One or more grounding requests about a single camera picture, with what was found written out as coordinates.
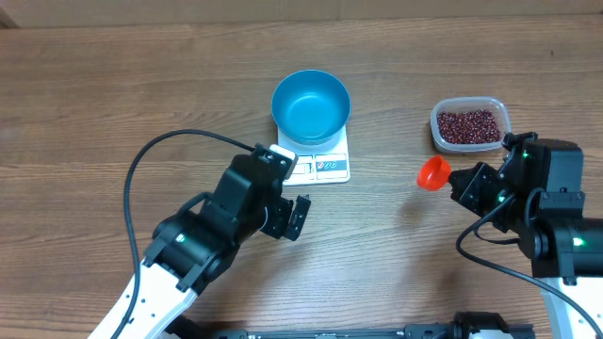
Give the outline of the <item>red measuring scoop blue handle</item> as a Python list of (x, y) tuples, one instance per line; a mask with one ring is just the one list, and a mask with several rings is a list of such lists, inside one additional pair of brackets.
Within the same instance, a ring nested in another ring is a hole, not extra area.
[(449, 162), (441, 155), (435, 155), (430, 158), (420, 169), (416, 183), (428, 191), (441, 189), (447, 182), (451, 174)]

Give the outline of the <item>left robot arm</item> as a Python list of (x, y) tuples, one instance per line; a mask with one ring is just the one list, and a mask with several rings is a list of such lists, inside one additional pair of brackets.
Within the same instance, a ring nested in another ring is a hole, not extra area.
[(153, 240), (93, 338), (168, 338), (167, 331), (234, 262), (256, 232), (296, 240), (310, 199), (283, 198), (298, 161), (278, 145), (235, 156), (212, 193), (201, 193), (155, 228)]

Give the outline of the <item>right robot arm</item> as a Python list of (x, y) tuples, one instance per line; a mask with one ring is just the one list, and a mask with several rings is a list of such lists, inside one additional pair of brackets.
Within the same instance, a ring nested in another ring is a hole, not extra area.
[(520, 273), (459, 249), (463, 257), (540, 289), (556, 338), (602, 335), (602, 221), (586, 218), (583, 151), (575, 143), (508, 133), (499, 169), (478, 163), (453, 171), (451, 198), (479, 216), (457, 243), (490, 222), (530, 260)]

